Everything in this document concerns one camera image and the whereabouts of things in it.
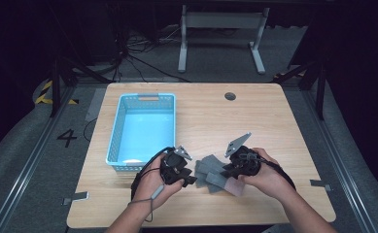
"person's left hand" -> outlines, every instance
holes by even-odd
[[[159,193],[155,200],[153,200],[153,210],[157,209],[161,205],[163,205],[169,197],[171,197],[174,193],[180,191],[182,189],[184,180],[178,180],[173,184],[165,184],[161,175],[160,170],[152,170],[155,168],[160,167],[161,159],[165,156],[165,153],[157,157],[152,164],[150,164],[142,174],[148,172],[144,175],[140,183],[137,186],[137,190],[134,194],[133,202],[149,199],[152,197],[153,193],[161,186],[164,185],[164,189]]]

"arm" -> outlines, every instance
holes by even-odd
[[[155,159],[153,163],[147,167],[145,171],[149,171],[151,169],[156,170],[152,170],[148,172],[144,177],[142,177],[132,202],[107,229],[107,233],[137,233],[140,230],[140,227],[143,224],[144,220],[151,214],[153,210],[160,207],[167,201],[170,196],[182,189],[183,180],[179,180],[178,182],[170,185],[164,184],[164,181],[160,175],[160,171],[159,169],[157,169],[160,167],[162,157],[164,157],[164,154]],[[156,199],[154,199],[153,201],[146,200],[150,199],[153,193],[155,193],[155,191],[161,185],[164,185],[164,189],[158,194]]]
[[[264,149],[253,149],[265,159],[279,164]],[[296,232],[336,232],[274,169],[262,163],[253,177],[239,176],[239,180],[257,187],[266,195],[277,199]]]

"basket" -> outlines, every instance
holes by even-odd
[[[117,172],[140,171],[160,150],[174,147],[176,97],[127,93],[120,97],[106,162]]]

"light wood table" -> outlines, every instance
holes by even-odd
[[[195,160],[214,154],[221,161],[227,144],[251,132],[245,146],[265,148],[293,179],[300,195],[327,221],[335,212],[323,187],[311,186],[319,174],[304,143],[282,88],[258,83],[114,83],[107,87],[76,192],[89,198],[73,202],[71,228],[108,227],[130,201],[135,174],[117,175],[105,162],[113,122],[123,93],[169,92],[176,95],[176,147],[183,145]],[[224,98],[227,92],[234,101]],[[288,222],[282,206],[255,187],[243,195],[210,194],[207,187],[188,185],[155,210],[143,226],[206,226]]]

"basket handle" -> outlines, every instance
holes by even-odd
[[[138,100],[140,101],[158,101],[158,93],[138,93]]]

